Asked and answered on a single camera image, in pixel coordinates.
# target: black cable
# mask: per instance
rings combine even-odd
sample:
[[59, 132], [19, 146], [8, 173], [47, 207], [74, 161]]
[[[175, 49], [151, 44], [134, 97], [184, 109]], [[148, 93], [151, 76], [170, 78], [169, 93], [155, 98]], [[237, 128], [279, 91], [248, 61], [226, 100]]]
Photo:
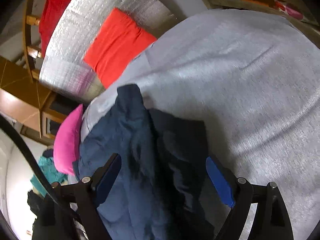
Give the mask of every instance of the black cable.
[[32, 171], [34, 172], [36, 178], [39, 180], [41, 185], [45, 188], [48, 195], [52, 200], [63, 210], [66, 214], [71, 216], [73, 219], [80, 222], [79, 215], [71, 209], [71, 207], [66, 206], [58, 197], [55, 195], [54, 190], [47, 181], [43, 172], [40, 170], [38, 163], [33, 157], [29, 147], [26, 145], [20, 134], [12, 127], [12, 125], [0, 114], [0, 129], [13, 141], [13, 143], [18, 147], [28, 164], [30, 165]]

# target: wooden furniture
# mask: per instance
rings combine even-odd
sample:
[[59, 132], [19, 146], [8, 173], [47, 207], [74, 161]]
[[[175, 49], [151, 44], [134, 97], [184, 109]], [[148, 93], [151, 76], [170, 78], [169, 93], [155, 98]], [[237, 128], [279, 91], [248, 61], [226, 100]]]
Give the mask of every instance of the wooden furniture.
[[310, 41], [312, 41], [318, 48], [320, 48], [320, 34], [318, 31], [318, 22], [311, 14], [308, 7], [302, 0], [281, 0], [288, 2], [298, 8], [304, 16], [310, 19], [311, 23], [305, 23], [285, 14], [277, 9], [259, 4], [258, 2], [251, 2], [248, 0], [202, 0], [208, 9], [214, 8], [237, 8], [252, 11], [265, 12], [285, 17], [293, 26], [300, 30]]
[[33, 130], [30, 127], [27, 127], [25, 125], [22, 126], [20, 134], [46, 146], [53, 145], [54, 143], [53, 139], [47, 138], [45, 136], [42, 136], [40, 138], [40, 134], [38, 131]]
[[34, 0], [27, 0], [25, 11], [22, 19], [22, 39], [23, 39], [23, 52], [24, 58], [29, 73], [29, 80], [34, 82], [39, 80], [40, 70], [35, 68], [34, 58], [43, 57], [41, 49], [38, 47], [40, 41], [36, 41], [34, 44], [31, 43], [31, 26], [40, 24], [40, 16], [32, 14]]
[[0, 57], [0, 73], [0, 111], [38, 131], [40, 138], [54, 139], [55, 136], [48, 132], [47, 123], [53, 120], [60, 124], [67, 117], [50, 108], [57, 93], [38, 80], [30, 82], [27, 69], [3, 57]]

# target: metal bolt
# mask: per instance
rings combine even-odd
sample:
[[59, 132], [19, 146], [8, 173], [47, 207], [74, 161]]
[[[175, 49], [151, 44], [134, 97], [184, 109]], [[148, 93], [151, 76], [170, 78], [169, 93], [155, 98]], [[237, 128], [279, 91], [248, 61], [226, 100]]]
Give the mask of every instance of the metal bolt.
[[276, 188], [277, 187], [277, 184], [275, 182], [270, 182], [269, 184], [270, 184], [270, 187], [272, 187], [272, 188]]
[[81, 181], [82, 181], [83, 183], [88, 183], [88, 182], [90, 182], [90, 180], [91, 180], [90, 177], [83, 177], [83, 178], [81, 179]]
[[52, 188], [56, 188], [57, 186], [59, 186], [59, 182], [55, 181], [55, 182], [51, 183]]
[[238, 178], [238, 182], [239, 182], [240, 184], [245, 184], [247, 181], [246, 181], [245, 178]]

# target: orange cushion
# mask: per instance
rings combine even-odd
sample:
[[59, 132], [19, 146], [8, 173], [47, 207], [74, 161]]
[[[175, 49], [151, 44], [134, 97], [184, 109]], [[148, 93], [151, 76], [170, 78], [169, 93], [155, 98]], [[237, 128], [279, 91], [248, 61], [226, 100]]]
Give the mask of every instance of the orange cushion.
[[116, 81], [131, 60], [156, 38], [117, 8], [114, 8], [84, 56], [103, 86]]

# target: pillow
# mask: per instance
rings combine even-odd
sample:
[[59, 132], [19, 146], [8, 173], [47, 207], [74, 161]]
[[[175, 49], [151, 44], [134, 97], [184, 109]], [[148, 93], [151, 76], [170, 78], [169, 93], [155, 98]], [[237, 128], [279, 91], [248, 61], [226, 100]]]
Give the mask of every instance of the pillow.
[[107, 89], [120, 77], [129, 62], [155, 41], [153, 35], [114, 8], [87, 50], [84, 61], [94, 69]]
[[80, 127], [83, 105], [73, 110], [60, 125], [53, 144], [53, 161], [57, 171], [74, 175], [72, 163], [79, 159]]

